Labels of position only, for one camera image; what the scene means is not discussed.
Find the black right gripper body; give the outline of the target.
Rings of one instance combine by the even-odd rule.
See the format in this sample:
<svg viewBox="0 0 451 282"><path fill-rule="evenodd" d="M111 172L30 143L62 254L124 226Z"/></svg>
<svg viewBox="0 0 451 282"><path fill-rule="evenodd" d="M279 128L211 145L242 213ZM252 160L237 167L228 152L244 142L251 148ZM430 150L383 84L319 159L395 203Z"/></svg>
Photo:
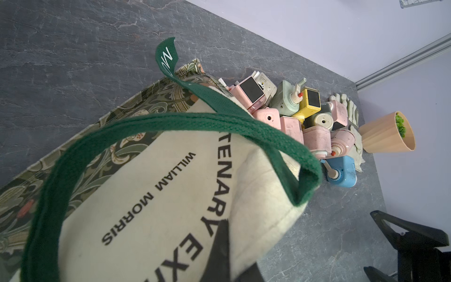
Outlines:
<svg viewBox="0 0 451 282"><path fill-rule="evenodd" d="M449 282L451 253L433 249L405 249L398 251L399 282Z"/></svg>

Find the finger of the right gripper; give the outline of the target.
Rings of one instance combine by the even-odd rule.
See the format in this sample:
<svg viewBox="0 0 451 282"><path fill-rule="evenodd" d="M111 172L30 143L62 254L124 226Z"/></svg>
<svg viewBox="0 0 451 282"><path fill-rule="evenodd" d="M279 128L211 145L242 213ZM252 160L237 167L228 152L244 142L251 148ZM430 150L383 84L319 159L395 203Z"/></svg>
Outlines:
<svg viewBox="0 0 451 282"><path fill-rule="evenodd" d="M364 267L364 272L370 282L397 282L393 277L374 267Z"/></svg>
<svg viewBox="0 0 451 282"><path fill-rule="evenodd" d="M443 230L408 222L380 210L372 211L370 215L397 251L430 250L449 246L448 235Z"/></svg>

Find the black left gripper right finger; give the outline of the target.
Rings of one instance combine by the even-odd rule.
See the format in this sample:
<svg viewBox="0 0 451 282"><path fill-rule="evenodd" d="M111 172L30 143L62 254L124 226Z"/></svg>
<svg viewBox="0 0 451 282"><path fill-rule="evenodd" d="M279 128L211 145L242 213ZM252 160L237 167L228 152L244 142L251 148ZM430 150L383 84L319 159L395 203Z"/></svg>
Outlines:
<svg viewBox="0 0 451 282"><path fill-rule="evenodd" d="M236 279L236 282L264 282L257 264L253 264Z"/></svg>

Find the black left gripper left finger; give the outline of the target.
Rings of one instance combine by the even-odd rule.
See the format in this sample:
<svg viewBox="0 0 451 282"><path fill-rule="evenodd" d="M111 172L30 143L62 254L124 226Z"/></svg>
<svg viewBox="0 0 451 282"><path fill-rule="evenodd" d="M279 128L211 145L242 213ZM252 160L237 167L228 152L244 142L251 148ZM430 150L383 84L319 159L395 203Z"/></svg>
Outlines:
<svg viewBox="0 0 451 282"><path fill-rule="evenodd" d="M201 282L230 282L229 221L219 222Z"/></svg>

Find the blue pencil sharpener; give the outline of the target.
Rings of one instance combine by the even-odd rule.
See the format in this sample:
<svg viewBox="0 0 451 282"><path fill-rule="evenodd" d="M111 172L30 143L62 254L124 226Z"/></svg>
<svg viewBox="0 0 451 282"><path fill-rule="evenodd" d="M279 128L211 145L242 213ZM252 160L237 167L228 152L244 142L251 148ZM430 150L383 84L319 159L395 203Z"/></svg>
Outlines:
<svg viewBox="0 0 451 282"><path fill-rule="evenodd" d="M326 168L327 181L342 188L352 188L357 183L354 159L350 156L320 161Z"/></svg>

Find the cream tote bag green handles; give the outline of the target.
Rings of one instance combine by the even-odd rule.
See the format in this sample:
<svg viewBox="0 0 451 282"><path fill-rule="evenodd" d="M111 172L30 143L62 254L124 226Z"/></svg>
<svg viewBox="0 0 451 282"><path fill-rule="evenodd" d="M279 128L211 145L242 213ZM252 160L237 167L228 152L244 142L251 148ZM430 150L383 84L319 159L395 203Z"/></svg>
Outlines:
<svg viewBox="0 0 451 282"><path fill-rule="evenodd" d="M310 150L256 120L198 60L1 189L3 282L200 282L229 221L231 282L271 250L319 187Z"/></svg>

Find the round pink pencil sharpener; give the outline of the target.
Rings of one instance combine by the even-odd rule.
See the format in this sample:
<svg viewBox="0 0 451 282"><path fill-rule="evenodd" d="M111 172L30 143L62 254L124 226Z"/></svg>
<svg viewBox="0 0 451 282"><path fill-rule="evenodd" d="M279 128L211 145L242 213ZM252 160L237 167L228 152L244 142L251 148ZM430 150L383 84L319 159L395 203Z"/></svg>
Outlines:
<svg viewBox="0 0 451 282"><path fill-rule="evenodd" d="M355 135L348 129L338 129L331 133L331 153L326 157L332 159L346 156L355 144Z"/></svg>

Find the olive green pencil sharpener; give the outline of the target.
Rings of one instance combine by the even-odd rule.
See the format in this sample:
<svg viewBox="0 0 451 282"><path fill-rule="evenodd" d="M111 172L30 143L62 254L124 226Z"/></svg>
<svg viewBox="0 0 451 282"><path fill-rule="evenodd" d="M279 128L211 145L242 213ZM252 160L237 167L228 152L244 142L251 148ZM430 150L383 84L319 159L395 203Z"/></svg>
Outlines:
<svg viewBox="0 0 451 282"><path fill-rule="evenodd" d="M328 112L326 113L316 113L312 116L306 118L304 121L304 127L310 128L313 126L322 126L325 129L332 130L334 125L334 119L332 115Z"/></svg>

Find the yellow pencil sharpener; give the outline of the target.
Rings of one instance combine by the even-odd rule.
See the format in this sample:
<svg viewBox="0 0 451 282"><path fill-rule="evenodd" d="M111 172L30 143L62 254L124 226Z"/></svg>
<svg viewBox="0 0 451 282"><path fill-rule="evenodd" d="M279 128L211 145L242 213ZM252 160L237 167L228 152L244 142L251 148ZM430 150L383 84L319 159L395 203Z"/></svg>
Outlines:
<svg viewBox="0 0 451 282"><path fill-rule="evenodd" d="M303 100L299 103L299 110L291 117L304 123L306 118L318 113L321 110L321 98L316 89L305 87L302 89Z"/></svg>

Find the beige pencil sharpener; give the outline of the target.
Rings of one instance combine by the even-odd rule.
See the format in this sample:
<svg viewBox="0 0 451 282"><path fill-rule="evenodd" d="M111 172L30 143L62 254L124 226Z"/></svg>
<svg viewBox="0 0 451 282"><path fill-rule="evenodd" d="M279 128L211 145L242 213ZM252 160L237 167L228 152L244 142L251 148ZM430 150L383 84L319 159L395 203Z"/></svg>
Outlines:
<svg viewBox="0 0 451 282"><path fill-rule="evenodd" d="M255 70L251 76L254 78L254 80L257 82L259 87L264 92L266 97L265 104L268 105L277 92L277 86L269 79L269 77L266 74L260 71Z"/></svg>

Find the potted green plant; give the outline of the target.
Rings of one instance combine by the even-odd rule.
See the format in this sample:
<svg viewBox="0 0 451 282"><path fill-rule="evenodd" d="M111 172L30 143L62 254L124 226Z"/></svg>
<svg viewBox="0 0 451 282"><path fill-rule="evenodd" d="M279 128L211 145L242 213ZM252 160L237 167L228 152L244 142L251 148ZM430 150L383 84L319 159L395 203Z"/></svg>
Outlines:
<svg viewBox="0 0 451 282"><path fill-rule="evenodd" d="M401 153L416 149L412 127L400 111L368 122L360 126L358 132L368 153Z"/></svg>

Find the cream work gloves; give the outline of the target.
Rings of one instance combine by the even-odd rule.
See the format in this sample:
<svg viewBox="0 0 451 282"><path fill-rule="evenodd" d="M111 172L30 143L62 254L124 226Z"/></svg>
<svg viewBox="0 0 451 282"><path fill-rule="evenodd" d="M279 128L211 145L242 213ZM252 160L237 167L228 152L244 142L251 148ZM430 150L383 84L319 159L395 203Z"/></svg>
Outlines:
<svg viewBox="0 0 451 282"><path fill-rule="evenodd" d="M359 112L357 109L357 105L350 100L349 96L346 94L334 94L329 97L330 102L336 102L337 108L339 110L346 109L347 112L347 121L349 129L355 136L355 143L350 150L348 156L351 156L355 162L355 168L357 172L363 172L361 165L365 163L363 158L363 144L362 144L362 136L358 132L359 125Z"/></svg>

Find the aluminium frame corner post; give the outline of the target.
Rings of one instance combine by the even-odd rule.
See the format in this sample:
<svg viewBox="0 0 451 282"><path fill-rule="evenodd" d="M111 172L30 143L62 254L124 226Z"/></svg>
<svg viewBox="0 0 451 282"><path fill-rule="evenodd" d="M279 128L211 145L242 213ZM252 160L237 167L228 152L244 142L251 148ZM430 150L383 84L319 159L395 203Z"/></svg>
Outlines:
<svg viewBox="0 0 451 282"><path fill-rule="evenodd" d="M365 77L356 82L357 91L369 88L377 83L389 79L403 71L407 71L420 63L426 62L444 52L451 50L451 35L447 34L434 42L424 46L421 49L409 54L406 57L397 60L387 67Z"/></svg>

